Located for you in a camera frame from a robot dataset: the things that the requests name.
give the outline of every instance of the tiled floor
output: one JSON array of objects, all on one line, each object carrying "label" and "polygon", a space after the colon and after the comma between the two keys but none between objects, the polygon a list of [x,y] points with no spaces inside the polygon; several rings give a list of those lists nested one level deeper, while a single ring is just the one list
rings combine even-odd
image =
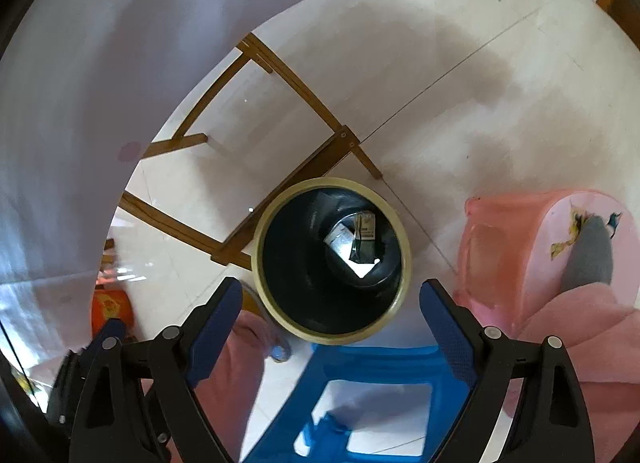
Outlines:
[{"label": "tiled floor", "polygon": [[[428,277],[454,288],[469,196],[591,187],[640,217],[640,53],[593,0],[305,0],[256,33],[364,140],[384,182],[353,158],[331,174],[379,192],[410,236],[410,296],[398,318],[365,343],[433,341],[417,289]],[[188,95],[159,138],[170,135],[234,57]],[[207,133],[209,143],[144,160],[129,190],[216,238],[330,135],[280,78],[253,65],[193,131]],[[116,217],[126,225],[114,228],[119,255],[127,274],[139,278],[129,291],[142,336],[179,323],[226,275],[252,282],[248,271],[216,265],[123,211]],[[309,353],[301,343],[289,363],[267,362],[244,453]],[[375,392],[336,382],[322,404],[353,409],[358,396]],[[412,392],[425,393],[393,391],[409,398],[401,403],[412,401]],[[381,413],[379,421],[359,425],[351,448],[418,454],[426,414],[409,407],[389,420]],[[484,461],[496,458],[508,423],[500,419]]]}]

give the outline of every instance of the orange bag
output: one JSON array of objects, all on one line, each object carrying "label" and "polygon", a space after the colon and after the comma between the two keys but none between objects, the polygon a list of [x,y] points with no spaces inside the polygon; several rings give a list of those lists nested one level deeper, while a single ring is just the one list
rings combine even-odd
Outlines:
[{"label": "orange bag", "polygon": [[96,288],[91,303],[91,332],[95,337],[110,318],[119,318],[127,326],[133,327],[133,309],[127,292],[118,287]]}]

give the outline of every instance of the screw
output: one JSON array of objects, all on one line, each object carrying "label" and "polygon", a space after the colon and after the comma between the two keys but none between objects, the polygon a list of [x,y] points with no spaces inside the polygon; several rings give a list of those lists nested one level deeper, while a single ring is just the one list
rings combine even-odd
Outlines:
[{"label": "screw", "polygon": [[562,347],[562,341],[558,337],[549,337],[546,341],[552,348],[560,349]]},{"label": "screw", "polygon": [[109,350],[113,348],[117,343],[118,341],[116,340],[116,337],[107,337],[102,341],[102,349]]},{"label": "screw", "polygon": [[167,340],[176,338],[179,333],[180,333],[180,328],[178,328],[177,326],[167,326],[162,330],[162,336]]},{"label": "screw", "polygon": [[484,328],[484,334],[487,335],[487,337],[496,340],[502,336],[502,331],[495,326],[487,326]]}]

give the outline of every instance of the pink cloth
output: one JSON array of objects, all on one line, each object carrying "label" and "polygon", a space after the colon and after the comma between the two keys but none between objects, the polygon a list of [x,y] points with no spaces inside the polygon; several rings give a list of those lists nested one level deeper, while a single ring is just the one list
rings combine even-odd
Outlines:
[{"label": "pink cloth", "polygon": [[[195,394],[202,410],[236,462],[240,459],[246,424],[262,382],[264,359],[275,343],[273,329],[263,318],[241,311],[209,378],[196,386]],[[167,446],[172,463],[181,463],[173,440]]]},{"label": "pink cloth", "polygon": [[[518,340],[562,339],[589,411],[596,463],[609,463],[640,423],[640,310],[620,305],[606,284],[566,291],[523,325]],[[513,416],[520,383],[505,409]]]}]

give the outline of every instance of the pink plastic stool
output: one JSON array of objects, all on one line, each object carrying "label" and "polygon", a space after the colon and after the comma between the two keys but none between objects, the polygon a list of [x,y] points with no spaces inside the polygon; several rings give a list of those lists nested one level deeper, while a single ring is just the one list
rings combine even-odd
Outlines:
[{"label": "pink plastic stool", "polygon": [[596,190],[471,198],[458,254],[456,303],[482,325],[516,336],[524,321],[559,295],[576,220],[598,215],[613,236],[611,287],[633,306],[640,286],[640,240],[630,212]]}]

